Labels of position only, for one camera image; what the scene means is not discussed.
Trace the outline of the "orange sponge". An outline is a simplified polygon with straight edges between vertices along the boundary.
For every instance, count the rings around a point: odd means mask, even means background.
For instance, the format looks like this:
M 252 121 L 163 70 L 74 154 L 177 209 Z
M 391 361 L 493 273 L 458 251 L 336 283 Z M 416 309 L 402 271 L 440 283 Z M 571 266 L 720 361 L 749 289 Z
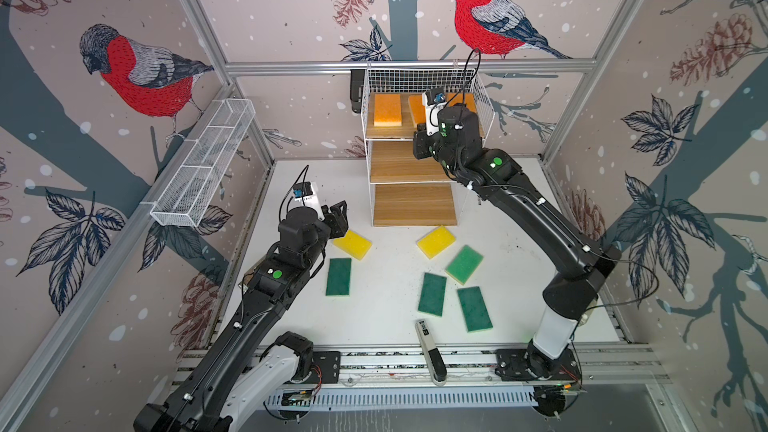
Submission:
M 475 98 L 471 93 L 458 94 L 453 97 L 444 111 L 440 113 L 440 117 L 443 130 L 455 128 L 456 125 L 476 127 L 480 125 Z
M 423 104 L 422 95 L 409 95 L 408 106 L 412 117 L 413 126 L 417 128 L 419 125 L 425 125 L 427 122 L 426 109 Z
M 400 127 L 402 106 L 399 94 L 376 93 L 373 95 L 373 122 L 378 128 Z

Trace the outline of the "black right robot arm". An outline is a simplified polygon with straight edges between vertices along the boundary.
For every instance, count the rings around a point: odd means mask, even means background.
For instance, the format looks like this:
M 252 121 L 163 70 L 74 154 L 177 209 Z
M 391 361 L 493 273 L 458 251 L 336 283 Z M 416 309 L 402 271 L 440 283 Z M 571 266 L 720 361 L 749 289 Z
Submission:
M 414 133 L 414 157 L 433 158 L 447 177 L 504 212 L 554 264 L 556 273 L 542 292 L 546 308 L 524 355 L 528 373 L 548 379 L 560 369 L 572 335 L 621 253 L 582 233 L 508 153 L 484 147 L 479 116 L 466 105 L 432 109 L 426 117 Z

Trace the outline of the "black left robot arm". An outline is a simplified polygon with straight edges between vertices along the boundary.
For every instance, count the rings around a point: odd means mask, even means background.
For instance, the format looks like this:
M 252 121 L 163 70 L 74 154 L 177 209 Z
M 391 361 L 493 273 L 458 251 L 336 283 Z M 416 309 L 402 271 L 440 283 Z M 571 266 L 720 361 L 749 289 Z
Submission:
M 301 206 L 278 225 L 279 239 L 251 270 L 239 309 L 198 366 L 161 404 L 146 404 L 137 431 L 235 431 L 281 384 L 307 376 L 313 344 L 281 335 L 256 367 L 258 346 L 322 267 L 331 239 L 349 229 L 344 201 Z

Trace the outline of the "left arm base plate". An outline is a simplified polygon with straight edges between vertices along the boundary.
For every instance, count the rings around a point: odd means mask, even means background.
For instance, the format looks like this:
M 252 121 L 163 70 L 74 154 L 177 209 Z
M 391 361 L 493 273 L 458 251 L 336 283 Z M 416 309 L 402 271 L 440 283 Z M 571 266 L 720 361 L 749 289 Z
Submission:
M 340 368 L 341 353 L 339 351 L 304 354 L 299 357 L 297 370 L 285 385 L 309 387 L 318 384 L 336 384 L 339 380 Z

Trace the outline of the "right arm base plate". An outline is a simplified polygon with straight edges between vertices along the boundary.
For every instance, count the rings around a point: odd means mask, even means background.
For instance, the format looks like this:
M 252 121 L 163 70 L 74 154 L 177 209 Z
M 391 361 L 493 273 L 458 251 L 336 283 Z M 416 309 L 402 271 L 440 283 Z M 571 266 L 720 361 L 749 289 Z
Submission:
M 495 374 L 505 382 L 578 382 L 582 378 L 573 350 L 566 347 L 557 359 L 528 348 L 502 348 L 495 351 Z

